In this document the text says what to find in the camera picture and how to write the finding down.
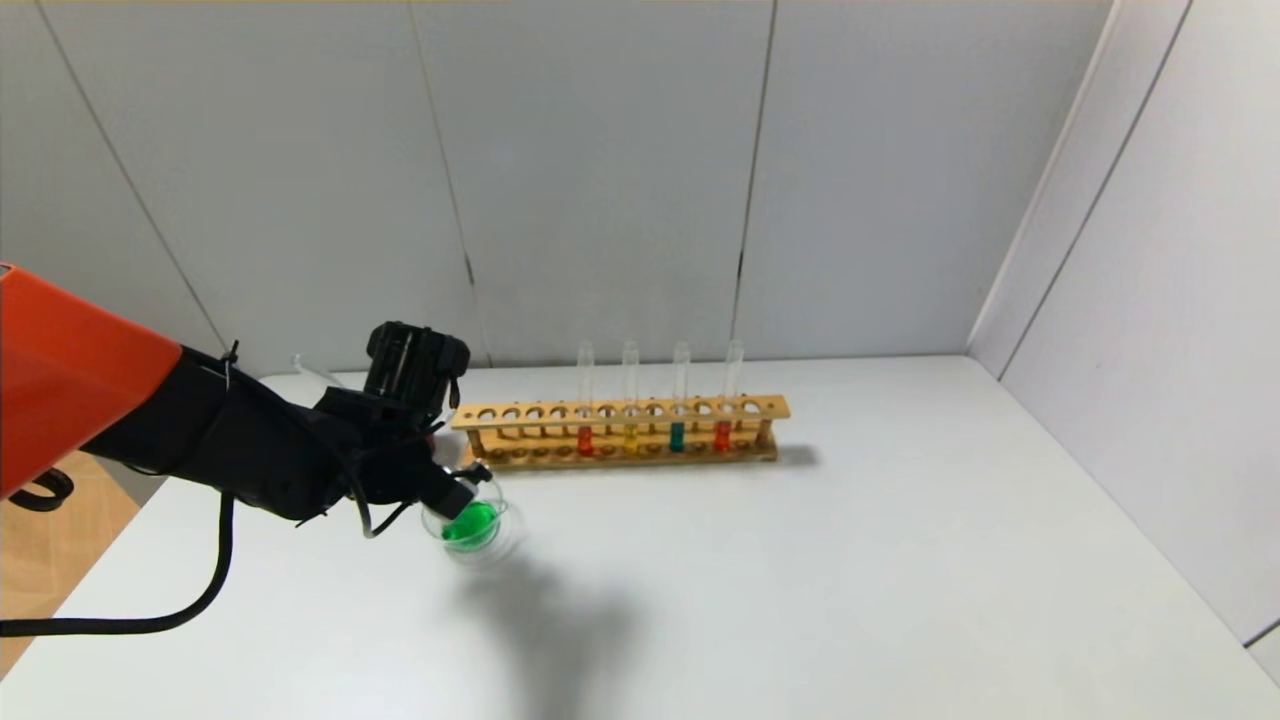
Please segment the white table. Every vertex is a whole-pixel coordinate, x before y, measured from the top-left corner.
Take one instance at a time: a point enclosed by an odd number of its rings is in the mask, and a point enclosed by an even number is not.
[[[695,389],[718,373],[696,366]],[[645,368],[645,395],[667,375]],[[746,383],[795,413],[780,462],[508,474],[529,537],[492,574],[415,514],[365,541],[347,502],[301,529],[241,507],[205,615],[38,639],[0,716],[1280,717],[1280,689],[973,361],[753,363]],[[468,402],[573,387],[572,369],[462,382]],[[166,483],[61,614],[186,605],[216,514],[211,489]]]

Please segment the test tube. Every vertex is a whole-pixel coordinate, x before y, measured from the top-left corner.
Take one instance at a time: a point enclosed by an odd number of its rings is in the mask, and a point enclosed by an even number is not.
[[[627,416],[622,425],[622,450],[627,455],[635,455],[640,451],[640,443],[636,439],[636,425],[634,423],[635,416],[640,414],[640,346],[635,341],[628,340],[626,345],[622,346],[622,413]]]
[[[577,346],[577,416],[591,416],[591,373],[595,370],[595,351],[591,341],[584,340]],[[591,425],[577,428],[577,454],[595,455],[591,445]]]
[[[676,388],[672,392],[672,398],[675,398],[675,405],[672,411],[676,415],[684,415],[689,411],[686,400],[689,400],[689,343],[677,342],[676,354],[671,360],[671,366],[676,372]],[[671,451],[684,452],[685,451],[685,423],[672,423],[671,424]]]
[[[735,340],[728,343],[728,355],[724,357],[724,392],[721,395],[721,410],[732,410],[730,405],[737,397],[739,383],[742,380],[742,341]],[[719,420],[716,423],[716,451],[727,452],[730,447],[730,430],[733,429],[732,420]]]

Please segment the black cable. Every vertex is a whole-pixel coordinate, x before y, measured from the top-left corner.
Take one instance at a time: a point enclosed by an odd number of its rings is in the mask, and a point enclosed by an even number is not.
[[[172,630],[205,611],[227,582],[232,566],[232,515],[236,497],[223,493],[218,512],[218,562],[209,587],[195,602],[182,610],[161,618],[140,619],[97,619],[97,618],[50,618],[44,620],[0,620],[0,637],[18,638],[32,635],[138,635]]]

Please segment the green liquid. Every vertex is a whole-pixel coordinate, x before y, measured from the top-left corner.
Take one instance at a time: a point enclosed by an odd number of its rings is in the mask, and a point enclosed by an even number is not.
[[[498,532],[498,510],[488,502],[472,502],[444,527],[440,536],[457,550],[479,550]]]

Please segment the clear glass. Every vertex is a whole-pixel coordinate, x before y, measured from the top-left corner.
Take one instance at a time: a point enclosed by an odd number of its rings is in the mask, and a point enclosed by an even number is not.
[[[627,418],[640,414],[640,346],[627,341],[622,346],[622,413]],[[636,425],[622,425],[622,451],[627,455],[640,452],[639,429]]]
[[[317,368],[310,363],[302,360],[302,354],[298,352],[289,359],[289,364],[293,365],[293,370],[302,377],[311,378],[325,387],[347,387],[337,375],[325,370],[324,368]]]
[[[675,356],[671,360],[672,369],[676,372],[676,387],[671,396],[676,400],[676,407],[681,410],[685,407],[685,401],[689,400],[690,359],[689,343],[684,341],[677,342]]]
[[[595,372],[595,351],[591,341],[584,340],[577,346],[577,415],[579,418],[591,416],[591,374]],[[591,425],[577,428],[577,454],[595,455],[595,446],[591,442]]]
[[[476,484],[476,496],[453,520],[422,506],[422,527],[460,565],[486,568],[506,557],[524,533],[520,514],[507,503],[497,480]]]
[[[591,414],[591,374],[595,372],[595,350],[591,341],[584,340],[577,346],[577,414]]]
[[[742,388],[744,356],[742,341],[735,340],[728,343],[728,355],[724,356],[724,392],[721,393],[724,400],[732,400]]]
[[[728,355],[724,356],[724,392],[721,393],[721,410],[733,410],[732,404],[737,397],[742,382],[744,355],[742,341],[735,340],[728,343]],[[731,420],[719,420],[716,423],[714,446],[717,452],[728,451],[732,430],[733,423]]]
[[[671,359],[672,370],[676,374],[676,387],[672,389],[671,397],[676,401],[672,410],[677,415],[682,415],[689,411],[686,401],[689,400],[689,343],[677,342],[676,352]],[[672,452],[685,451],[685,424],[672,423],[671,424],[671,442],[669,447]]]

